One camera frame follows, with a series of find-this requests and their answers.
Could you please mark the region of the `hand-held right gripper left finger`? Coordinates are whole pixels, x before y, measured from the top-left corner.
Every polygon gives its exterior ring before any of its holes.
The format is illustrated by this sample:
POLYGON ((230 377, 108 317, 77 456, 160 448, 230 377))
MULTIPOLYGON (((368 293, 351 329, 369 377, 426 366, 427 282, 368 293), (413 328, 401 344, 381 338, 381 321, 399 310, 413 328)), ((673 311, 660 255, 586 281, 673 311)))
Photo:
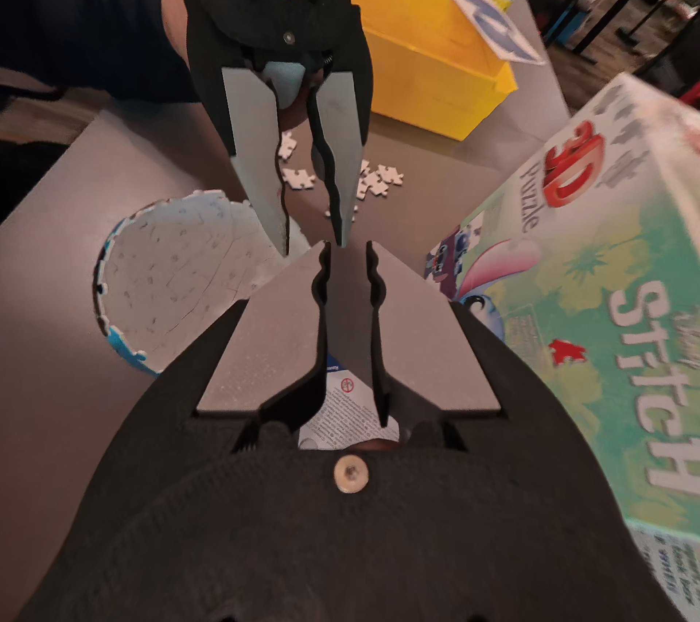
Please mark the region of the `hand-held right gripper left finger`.
POLYGON ((258 289, 244 306, 197 415, 308 422, 326 396, 326 285, 331 244, 319 242, 258 289))

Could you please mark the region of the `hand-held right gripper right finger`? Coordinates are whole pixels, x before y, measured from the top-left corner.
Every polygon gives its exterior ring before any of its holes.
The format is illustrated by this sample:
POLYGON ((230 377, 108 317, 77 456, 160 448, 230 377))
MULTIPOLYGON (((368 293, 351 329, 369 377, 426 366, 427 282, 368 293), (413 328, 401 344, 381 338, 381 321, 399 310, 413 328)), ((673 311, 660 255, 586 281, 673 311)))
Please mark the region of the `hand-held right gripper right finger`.
POLYGON ((366 244, 370 358, 380 425, 399 427, 501 410, 447 298, 380 243, 366 244))

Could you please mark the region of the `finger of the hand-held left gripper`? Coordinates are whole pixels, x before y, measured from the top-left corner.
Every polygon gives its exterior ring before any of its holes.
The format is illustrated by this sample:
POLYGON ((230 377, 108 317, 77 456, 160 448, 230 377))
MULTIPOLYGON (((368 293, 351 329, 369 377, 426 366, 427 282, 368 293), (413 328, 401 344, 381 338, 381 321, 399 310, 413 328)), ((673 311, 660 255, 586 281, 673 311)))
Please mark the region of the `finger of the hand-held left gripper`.
POLYGON ((318 177, 329 198, 330 220, 338 247, 351 237, 354 202, 360 179, 363 143, 351 72, 331 72, 310 91, 307 115, 318 177))
POLYGON ((277 164, 281 144, 273 89, 246 67, 221 69, 234 142, 234 171, 269 241, 289 254, 289 216, 277 164))

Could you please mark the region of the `puzzle pieces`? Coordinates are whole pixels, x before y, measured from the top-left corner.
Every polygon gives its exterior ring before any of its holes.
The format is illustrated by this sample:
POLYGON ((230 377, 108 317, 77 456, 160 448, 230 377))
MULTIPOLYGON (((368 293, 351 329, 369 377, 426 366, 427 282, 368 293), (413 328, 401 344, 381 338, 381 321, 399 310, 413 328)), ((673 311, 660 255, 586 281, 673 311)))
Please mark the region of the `puzzle pieces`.
MULTIPOLYGON (((311 134, 306 125, 285 130, 277 153, 277 162, 285 186, 286 202, 291 215, 304 231, 319 228, 331 232, 332 216, 326 185, 312 162, 311 134)), ((416 193, 415 182, 398 161, 365 156, 360 183, 351 199, 353 224, 369 221, 372 216, 390 215, 407 206, 416 193)))

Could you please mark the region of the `yellow plastic bin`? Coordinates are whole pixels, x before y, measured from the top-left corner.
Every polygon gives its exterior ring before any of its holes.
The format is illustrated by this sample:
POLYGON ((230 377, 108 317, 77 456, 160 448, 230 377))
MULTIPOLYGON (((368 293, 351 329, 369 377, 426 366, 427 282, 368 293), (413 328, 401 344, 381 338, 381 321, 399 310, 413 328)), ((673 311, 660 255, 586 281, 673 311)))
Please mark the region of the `yellow plastic bin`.
POLYGON ((372 57, 372 112, 463 141, 518 89, 454 0, 352 0, 372 57))

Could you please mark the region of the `partly built puzzle ball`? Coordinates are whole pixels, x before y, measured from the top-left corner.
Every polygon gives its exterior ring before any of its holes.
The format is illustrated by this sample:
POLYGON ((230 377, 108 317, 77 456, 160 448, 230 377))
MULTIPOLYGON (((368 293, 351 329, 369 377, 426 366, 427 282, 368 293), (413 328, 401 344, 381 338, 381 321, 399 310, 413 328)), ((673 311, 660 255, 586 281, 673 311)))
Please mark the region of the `partly built puzzle ball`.
POLYGON ((123 219, 94 269, 95 314, 127 364, 158 376, 235 302, 310 250, 290 220, 290 254, 269 241, 248 200, 196 190, 123 219))

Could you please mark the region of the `person's left forearm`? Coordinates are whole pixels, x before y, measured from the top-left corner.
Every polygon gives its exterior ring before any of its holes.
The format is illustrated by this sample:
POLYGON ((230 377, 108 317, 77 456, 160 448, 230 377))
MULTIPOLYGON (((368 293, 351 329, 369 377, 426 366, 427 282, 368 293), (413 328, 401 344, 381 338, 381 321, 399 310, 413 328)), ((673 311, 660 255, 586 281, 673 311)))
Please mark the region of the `person's left forearm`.
POLYGON ((1 0, 1 67, 117 100, 199 101, 161 0, 1 0))

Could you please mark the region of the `colourful cardboard puzzle box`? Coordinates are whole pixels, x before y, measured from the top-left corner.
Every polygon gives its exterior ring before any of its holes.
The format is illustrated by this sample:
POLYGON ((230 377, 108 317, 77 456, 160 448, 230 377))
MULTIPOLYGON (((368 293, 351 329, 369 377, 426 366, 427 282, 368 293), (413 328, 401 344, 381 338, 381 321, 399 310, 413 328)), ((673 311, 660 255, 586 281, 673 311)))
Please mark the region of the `colourful cardboard puzzle box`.
POLYGON ((625 519, 699 536, 699 112, 622 73, 424 277, 546 383, 625 519))

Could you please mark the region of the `person's left hand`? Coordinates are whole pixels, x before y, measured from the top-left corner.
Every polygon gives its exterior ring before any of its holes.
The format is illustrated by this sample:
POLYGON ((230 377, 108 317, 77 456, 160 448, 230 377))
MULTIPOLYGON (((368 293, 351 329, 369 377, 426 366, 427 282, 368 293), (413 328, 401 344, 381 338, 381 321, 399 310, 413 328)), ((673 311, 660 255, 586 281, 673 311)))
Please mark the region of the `person's left hand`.
POLYGON ((174 51, 189 67, 187 35, 188 11, 184 0, 161 0, 161 17, 165 35, 174 51))

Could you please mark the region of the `white paper leaflet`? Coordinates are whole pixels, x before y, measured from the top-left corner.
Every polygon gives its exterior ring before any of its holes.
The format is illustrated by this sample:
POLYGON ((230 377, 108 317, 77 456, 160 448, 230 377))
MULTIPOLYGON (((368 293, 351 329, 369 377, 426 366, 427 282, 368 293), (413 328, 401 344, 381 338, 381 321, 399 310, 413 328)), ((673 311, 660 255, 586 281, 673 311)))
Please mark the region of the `white paper leaflet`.
POLYGON ((382 427, 372 388, 328 354, 326 398, 320 410, 300 428, 298 448, 338 451, 376 439, 398 442, 398 423, 390 417, 382 427))

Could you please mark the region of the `printed paper sheet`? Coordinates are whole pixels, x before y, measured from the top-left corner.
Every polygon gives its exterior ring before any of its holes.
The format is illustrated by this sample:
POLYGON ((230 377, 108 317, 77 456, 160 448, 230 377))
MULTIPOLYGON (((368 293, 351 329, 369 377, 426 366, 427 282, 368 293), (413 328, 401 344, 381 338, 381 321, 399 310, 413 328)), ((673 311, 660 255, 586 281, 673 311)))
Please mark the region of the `printed paper sheet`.
POLYGON ((453 0, 494 55, 506 62, 544 65, 514 22, 492 0, 453 0))

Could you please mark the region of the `instruction sheet board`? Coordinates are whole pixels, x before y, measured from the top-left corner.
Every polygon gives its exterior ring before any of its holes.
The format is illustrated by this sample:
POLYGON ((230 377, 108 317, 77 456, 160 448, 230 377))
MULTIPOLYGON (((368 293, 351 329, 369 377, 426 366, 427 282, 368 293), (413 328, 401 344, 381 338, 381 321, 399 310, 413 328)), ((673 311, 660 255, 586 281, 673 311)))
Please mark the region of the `instruction sheet board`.
POLYGON ((699 620, 699 536, 626 520, 657 582, 687 621, 699 620))

